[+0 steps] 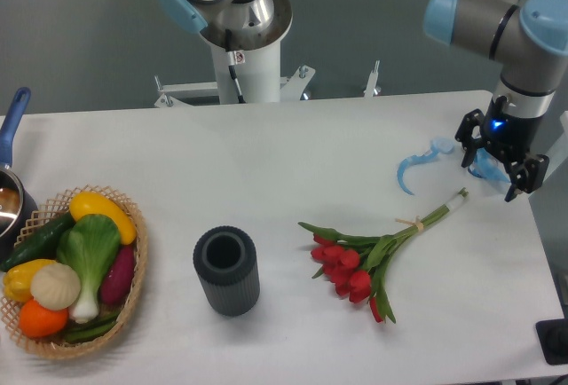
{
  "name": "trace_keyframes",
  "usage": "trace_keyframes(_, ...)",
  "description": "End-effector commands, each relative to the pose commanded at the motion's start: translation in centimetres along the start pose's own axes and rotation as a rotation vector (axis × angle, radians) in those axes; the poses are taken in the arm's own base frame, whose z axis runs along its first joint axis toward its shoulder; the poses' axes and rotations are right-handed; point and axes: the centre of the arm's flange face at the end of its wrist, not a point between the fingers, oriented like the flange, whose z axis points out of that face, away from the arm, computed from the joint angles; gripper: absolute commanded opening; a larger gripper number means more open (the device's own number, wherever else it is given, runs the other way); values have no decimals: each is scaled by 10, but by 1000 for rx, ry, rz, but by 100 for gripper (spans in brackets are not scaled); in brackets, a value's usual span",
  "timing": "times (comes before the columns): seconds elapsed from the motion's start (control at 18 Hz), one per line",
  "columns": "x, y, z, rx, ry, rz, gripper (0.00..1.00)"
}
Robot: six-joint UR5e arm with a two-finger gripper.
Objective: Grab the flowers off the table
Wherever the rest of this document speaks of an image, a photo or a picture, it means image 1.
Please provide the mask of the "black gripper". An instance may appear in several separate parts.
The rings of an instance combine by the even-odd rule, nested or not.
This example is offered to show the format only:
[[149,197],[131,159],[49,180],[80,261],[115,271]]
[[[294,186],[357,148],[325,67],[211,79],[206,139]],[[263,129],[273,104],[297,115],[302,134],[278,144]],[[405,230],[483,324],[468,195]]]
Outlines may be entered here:
[[[462,168],[473,163],[477,150],[482,147],[499,161],[505,161],[510,180],[505,201],[511,202],[518,194],[530,194],[542,186],[549,157],[530,153],[541,118],[519,118],[507,114],[507,101],[506,97],[493,99],[486,115],[479,109],[465,114],[454,138],[463,150]],[[479,126],[481,137],[475,137],[474,130]]]

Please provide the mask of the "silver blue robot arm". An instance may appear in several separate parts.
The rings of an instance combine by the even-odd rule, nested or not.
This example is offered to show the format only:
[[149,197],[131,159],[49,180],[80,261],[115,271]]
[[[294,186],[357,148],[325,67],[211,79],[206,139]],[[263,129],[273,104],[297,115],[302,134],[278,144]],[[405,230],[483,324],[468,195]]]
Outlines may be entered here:
[[[209,45],[224,104],[290,98],[280,78],[280,43],[292,23],[289,0],[158,0],[162,10]],[[566,0],[430,0],[424,33],[501,64],[485,111],[466,114],[456,132],[463,167],[488,153],[509,177],[506,200],[540,188],[549,160],[530,149],[567,68]]]

